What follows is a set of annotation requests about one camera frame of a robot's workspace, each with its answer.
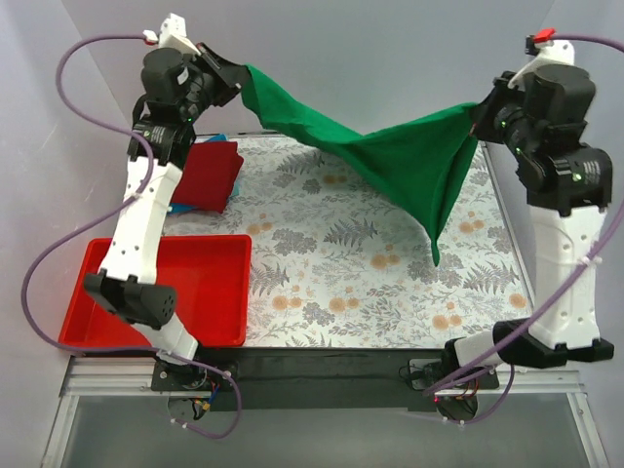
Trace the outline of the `green t shirt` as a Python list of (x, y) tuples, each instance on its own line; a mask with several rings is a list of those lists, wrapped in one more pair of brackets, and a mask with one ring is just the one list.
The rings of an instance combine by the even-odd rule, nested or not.
[(440, 263), (438, 241), (478, 145), (470, 134), (476, 103), (361, 135), (296, 100), (259, 69), (248, 71), (242, 101), (262, 128), (345, 161), (424, 228), (432, 260)]

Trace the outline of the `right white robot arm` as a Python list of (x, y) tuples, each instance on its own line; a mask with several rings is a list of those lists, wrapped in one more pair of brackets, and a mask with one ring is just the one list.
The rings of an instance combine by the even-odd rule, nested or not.
[(596, 320), (595, 268), (613, 167), (581, 140), (595, 93), (586, 70), (551, 63), (519, 78), (504, 73), (472, 111), (473, 135), (505, 145), (518, 163), (534, 228), (536, 309), (448, 341), (439, 360), (412, 371), (413, 387), (463, 387), (500, 364), (549, 369), (612, 358)]

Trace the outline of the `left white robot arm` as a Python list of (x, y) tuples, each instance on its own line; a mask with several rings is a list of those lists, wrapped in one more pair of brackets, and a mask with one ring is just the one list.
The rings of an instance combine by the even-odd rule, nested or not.
[(155, 348), (167, 376), (188, 390), (206, 383), (206, 364), (195, 358), (198, 340), (176, 313), (176, 292), (157, 282), (157, 254), (166, 214), (181, 181), (194, 124), (211, 106), (237, 96), (249, 70), (204, 43), (160, 46), (143, 59), (143, 96), (133, 110), (126, 195), (111, 245), (86, 293), (129, 324)]

